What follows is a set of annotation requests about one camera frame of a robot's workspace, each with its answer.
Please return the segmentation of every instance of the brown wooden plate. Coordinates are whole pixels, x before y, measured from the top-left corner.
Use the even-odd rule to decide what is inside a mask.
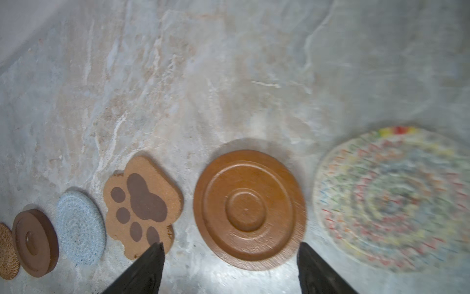
[[[194,215],[209,248],[246,270],[284,263],[298,250],[306,224],[294,176],[252,150],[227,153],[206,167],[196,185]]]

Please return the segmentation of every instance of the colorful woven placemat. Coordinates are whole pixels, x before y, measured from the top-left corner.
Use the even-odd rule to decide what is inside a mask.
[[[313,202],[339,249],[394,272],[442,267],[470,250],[470,157],[436,133],[388,127],[322,160]]]

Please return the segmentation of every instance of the paw print coaster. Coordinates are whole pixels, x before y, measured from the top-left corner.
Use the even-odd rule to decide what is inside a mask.
[[[140,257],[153,243],[167,253],[174,240],[171,224],[181,214],[183,196],[148,157],[132,158],[124,174],[113,175],[103,191],[108,206],[106,231],[124,244],[127,258]]]

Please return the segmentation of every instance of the paw pad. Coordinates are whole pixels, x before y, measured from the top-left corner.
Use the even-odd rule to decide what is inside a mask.
[[[163,242],[165,253],[170,250],[171,224],[181,214],[183,197],[149,158],[132,158],[124,174],[106,182],[103,197],[108,206],[106,231],[121,240],[127,258],[138,258],[153,243]]]

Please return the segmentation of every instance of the round wooden plate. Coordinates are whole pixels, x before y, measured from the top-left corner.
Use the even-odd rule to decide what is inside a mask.
[[[59,259],[59,243],[47,216],[37,209],[20,212],[13,222],[16,255],[24,270],[40,278],[52,271]]]
[[[276,159],[252,150],[222,155],[204,170],[194,215],[209,248],[246,270],[267,270],[293,256],[306,223],[294,176]]]

